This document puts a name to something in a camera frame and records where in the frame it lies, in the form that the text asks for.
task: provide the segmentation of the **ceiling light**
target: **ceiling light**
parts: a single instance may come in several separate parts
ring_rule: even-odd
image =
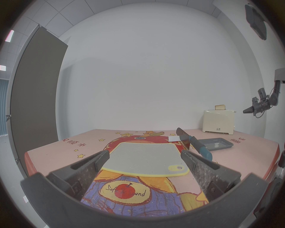
[[[8,34],[8,36],[7,36],[7,38],[6,38],[6,40],[5,40],[5,41],[7,41],[7,42],[11,42],[11,39],[12,39],[12,35],[13,35],[13,33],[14,33],[14,30],[11,30],[11,31],[9,32],[9,34]]]
[[[2,71],[6,71],[6,66],[2,66],[2,65],[0,65],[0,70],[2,70]]]

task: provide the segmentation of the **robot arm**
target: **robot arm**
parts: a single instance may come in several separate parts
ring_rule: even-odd
[[[259,89],[258,94],[260,102],[258,102],[257,97],[252,98],[252,106],[243,110],[243,113],[253,113],[255,116],[257,113],[263,113],[265,110],[268,110],[272,106],[276,106],[278,104],[280,84],[285,83],[285,68],[275,70],[274,81],[275,84],[271,96],[269,97],[269,95],[266,95],[264,88]]]

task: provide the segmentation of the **gray cutting board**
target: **gray cutting board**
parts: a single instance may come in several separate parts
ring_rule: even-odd
[[[183,176],[189,172],[173,143],[120,143],[102,169],[143,177]]]

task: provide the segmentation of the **door hinge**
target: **door hinge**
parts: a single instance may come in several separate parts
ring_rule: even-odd
[[[6,121],[8,121],[8,119],[11,119],[11,115],[6,115],[7,119]]]

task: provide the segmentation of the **ceiling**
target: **ceiling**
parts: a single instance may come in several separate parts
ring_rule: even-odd
[[[12,28],[11,42],[5,42],[0,51],[0,65],[6,66],[6,71],[0,71],[0,79],[10,79],[15,60],[37,24],[59,37],[72,26],[104,10],[155,1],[188,6],[214,17],[221,12],[212,4],[213,0],[36,0]]]

